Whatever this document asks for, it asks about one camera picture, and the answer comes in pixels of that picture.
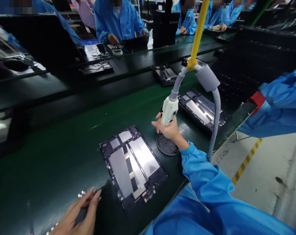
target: yellow pole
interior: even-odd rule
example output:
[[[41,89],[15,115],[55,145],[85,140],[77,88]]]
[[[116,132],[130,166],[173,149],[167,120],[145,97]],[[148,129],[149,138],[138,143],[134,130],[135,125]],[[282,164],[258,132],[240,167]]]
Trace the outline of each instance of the yellow pole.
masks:
[[[195,39],[194,39],[193,50],[191,52],[190,59],[187,61],[188,71],[193,70],[194,66],[198,64],[196,56],[197,56],[199,45],[200,45],[200,40],[203,32],[204,22],[206,20],[209,2],[210,0],[203,0],[202,6],[201,6],[197,30],[196,30]]]

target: blue cleanroom gown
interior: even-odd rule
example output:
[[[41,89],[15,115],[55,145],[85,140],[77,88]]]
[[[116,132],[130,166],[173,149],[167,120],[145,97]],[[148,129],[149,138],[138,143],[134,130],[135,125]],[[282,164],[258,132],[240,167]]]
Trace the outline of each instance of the blue cleanroom gown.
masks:
[[[60,19],[62,26],[68,31],[70,34],[71,39],[76,45],[82,45],[83,41],[80,39],[80,37],[74,32],[74,30],[69,26],[66,20],[60,15],[60,13],[55,9],[54,6],[50,5],[47,2],[44,2],[42,0],[36,0],[36,9],[37,13],[50,13],[55,12],[57,17]],[[23,48],[18,40],[12,35],[8,34],[8,41],[15,46],[18,50],[20,50],[23,53],[28,53],[28,51]]]
[[[211,26],[216,26],[220,23],[222,9],[220,8],[217,9],[213,15],[212,15],[212,9],[213,9],[213,0],[209,2],[209,7],[206,15],[206,20],[204,21],[203,29],[208,29]]]
[[[238,130],[257,138],[296,133],[296,70],[264,83],[259,91],[265,102]]]
[[[93,5],[96,20],[96,34],[98,39],[108,44],[108,35],[113,34],[118,41],[133,39],[134,32],[141,36],[141,30],[148,32],[136,8],[128,1],[122,0],[120,14],[114,10],[109,0],[96,0]]]
[[[180,34],[180,27],[184,26],[187,30],[187,34],[189,35],[193,35],[195,34],[196,30],[197,30],[197,24],[194,18],[194,12],[192,10],[188,10],[186,13],[186,17],[184,22],[182,22],[182,17],[181,17],[181,5],[180,5],[180,1],[178,4],[172,6],[172,12],[179,12],[180,16],[179,16],[179,22],[178,22],[178,29],[176,31],[176,36]]]
[[[241,10],[242,6],[234,8],[234,0],[232,0],[229,5],[221,9],[220,25],[232,26],[238,19]]]
[[[296,234],[273,216],[233,198],[232,181],[218,166],[209,163],[207,154],[197,150],[193,143],[181,151],[181,157],[183,174],[195,193],[186,186],[145,235]]]

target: red cuff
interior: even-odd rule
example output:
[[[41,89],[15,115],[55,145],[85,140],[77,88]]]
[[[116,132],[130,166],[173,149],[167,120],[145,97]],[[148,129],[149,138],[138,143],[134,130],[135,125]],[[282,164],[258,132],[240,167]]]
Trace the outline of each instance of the red cuff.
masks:
[[[251,114],[252,116],[261,108],[261,106],[265,102],[265,97],[262,95],[260,91],[257,91],[253,96],[250,97],[249,101],[251,103],[255,103],[258,106],[256,110]]]

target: tape roll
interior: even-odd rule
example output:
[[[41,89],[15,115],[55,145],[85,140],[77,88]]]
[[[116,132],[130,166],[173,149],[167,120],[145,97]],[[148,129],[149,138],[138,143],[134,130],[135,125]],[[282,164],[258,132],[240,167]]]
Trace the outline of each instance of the tape roll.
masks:
[[[113,53],[113,55],[122,55],[123,54],[122,50],[120,50],[120,49],[113,50],[112,53]]]

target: round black mesh mat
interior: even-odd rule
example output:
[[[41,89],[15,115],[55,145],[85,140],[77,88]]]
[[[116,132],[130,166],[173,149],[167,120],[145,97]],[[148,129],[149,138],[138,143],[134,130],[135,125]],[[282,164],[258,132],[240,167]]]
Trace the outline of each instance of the round black mesh mat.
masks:
[[[174,156],[179,154],[178,147],[172,140],[166,138],[162,132],[157,135],[157,146],[165,155]]]

